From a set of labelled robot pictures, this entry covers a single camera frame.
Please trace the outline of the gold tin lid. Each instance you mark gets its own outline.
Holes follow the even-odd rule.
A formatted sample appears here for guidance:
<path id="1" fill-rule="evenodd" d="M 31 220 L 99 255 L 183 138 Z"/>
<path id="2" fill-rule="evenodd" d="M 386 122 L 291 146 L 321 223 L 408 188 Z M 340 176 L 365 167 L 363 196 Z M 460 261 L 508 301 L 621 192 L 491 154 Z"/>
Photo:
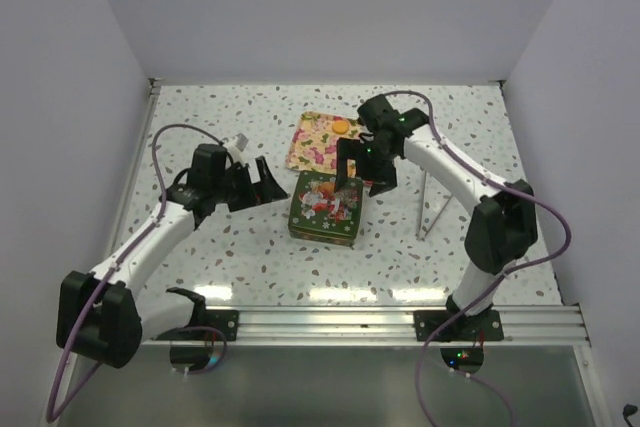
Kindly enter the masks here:
<path id="1" fill-rule="evenodd" d="M 360 224 L 364 184 L 350 178 L 346 186 L 336 192 L 335 177 L 330 174 L 303 171 L 299 177 L 289 209 L 288 224 L 329 220 L 351 221 Z"/>

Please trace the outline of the metal tongs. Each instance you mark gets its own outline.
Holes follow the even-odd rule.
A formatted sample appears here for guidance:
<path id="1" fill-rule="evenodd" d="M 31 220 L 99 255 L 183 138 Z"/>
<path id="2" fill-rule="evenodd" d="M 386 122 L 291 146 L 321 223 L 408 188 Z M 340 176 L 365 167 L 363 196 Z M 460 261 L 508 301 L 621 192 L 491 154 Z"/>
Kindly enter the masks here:
<path id="1" fill-rule="evenodd" d="M 426 171 L 422 171 L 420 187 L 417 239 L 425 240 L 449 203 L 451 194 L 433 175 Z"/>

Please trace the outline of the cookie tin box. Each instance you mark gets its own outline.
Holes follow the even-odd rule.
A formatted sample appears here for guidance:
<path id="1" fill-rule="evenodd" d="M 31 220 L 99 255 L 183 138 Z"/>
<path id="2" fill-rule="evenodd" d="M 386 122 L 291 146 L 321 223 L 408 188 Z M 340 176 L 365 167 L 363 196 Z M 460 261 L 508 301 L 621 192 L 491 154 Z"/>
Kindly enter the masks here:
<path id="1" fill-rule="evenodd" d="M 288 224 L 290 235 L 295 239 L 352 247 L 359 232 L 359 225 L 351 221 L 329 220 L 300 222 L 294 218 Z"/>

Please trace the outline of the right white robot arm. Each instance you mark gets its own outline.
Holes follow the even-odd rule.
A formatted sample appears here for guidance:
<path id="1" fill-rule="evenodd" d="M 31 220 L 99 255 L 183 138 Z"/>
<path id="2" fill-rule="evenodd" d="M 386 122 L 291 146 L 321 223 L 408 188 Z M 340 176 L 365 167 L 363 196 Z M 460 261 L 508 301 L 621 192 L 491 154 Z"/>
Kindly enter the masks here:
<path id="1" fill-rule="evenodd" d="M 531 186 L 491 173 L 451 143 L 438 131 L 433 108 L 400 112 L 387 94 L 379 94 L 357 115 L 363 133 L 337 143 L 336 190 L 346 186 L 347 165 L 353 162 L 371 196 L 389 192 L 397 186 L 395 161 L 402 159 L 430 174 L 469 214 L 464 241 L 469 265 L 449 297 L 453 309 L 445 326 L 454 338 L 470 338 L 480 329 L 480 314 L 491 306 L 506 267 L 538 240 Z"/>

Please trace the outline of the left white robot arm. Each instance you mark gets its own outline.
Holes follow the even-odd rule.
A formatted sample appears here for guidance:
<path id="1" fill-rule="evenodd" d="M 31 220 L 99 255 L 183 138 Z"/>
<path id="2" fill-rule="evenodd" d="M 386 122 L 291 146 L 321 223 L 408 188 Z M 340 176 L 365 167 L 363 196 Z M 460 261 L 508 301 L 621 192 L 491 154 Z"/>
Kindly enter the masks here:
<path id="1" fill-rule="evenodd" d="M 211 325 L 203 295 L 171 288 L 171 305 L 145 313 L 136 305 L 143 287 L 217 206 L 236 212 L 287 197 L 264 157 L 249 165 L 237 146 L 199 145 L 134 235 L 89 272 L 73 271 L 63 279 L 57 345 L 64 353 L 121 368 L 142 342 L 168 331 L 189 340 L 201 337 Z"/>

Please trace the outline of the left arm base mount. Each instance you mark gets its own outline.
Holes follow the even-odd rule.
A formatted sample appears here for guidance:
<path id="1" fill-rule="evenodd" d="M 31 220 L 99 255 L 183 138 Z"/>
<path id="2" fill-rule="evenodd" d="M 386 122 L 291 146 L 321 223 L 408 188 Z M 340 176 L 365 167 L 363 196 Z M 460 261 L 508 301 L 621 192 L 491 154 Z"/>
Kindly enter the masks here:
<path id="1" fill-rule="evenodd" d="M 175 323 L 162 337 L 172 340 L 207 340 L 214 342 L 225 338 L 227 342 L 237 340 L 239 311 L 233 309 L 210 309 L 207 299 L 200 293 L 180 287 L 171 287 L 167 293 L 186 300 L 188 319 Z"/>

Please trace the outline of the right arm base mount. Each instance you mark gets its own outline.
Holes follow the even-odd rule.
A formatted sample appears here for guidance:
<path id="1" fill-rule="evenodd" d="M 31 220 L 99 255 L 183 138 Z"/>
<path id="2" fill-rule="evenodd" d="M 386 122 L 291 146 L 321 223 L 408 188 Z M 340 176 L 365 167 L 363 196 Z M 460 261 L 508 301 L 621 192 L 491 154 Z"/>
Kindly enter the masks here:
<path id="1" fill-rule="evenodd" d="M 444 324 L 451 314 L 445 310 L 416 310 L 413 312 L 413 327 L 416 340 L 425 342 L 433 332 Z M 462 316 L 450 326 L 442 328 L 434 337 L 436 342 L 499 342 L 505 338 L 501 317 L 492 308 L 472 317 Z"/>

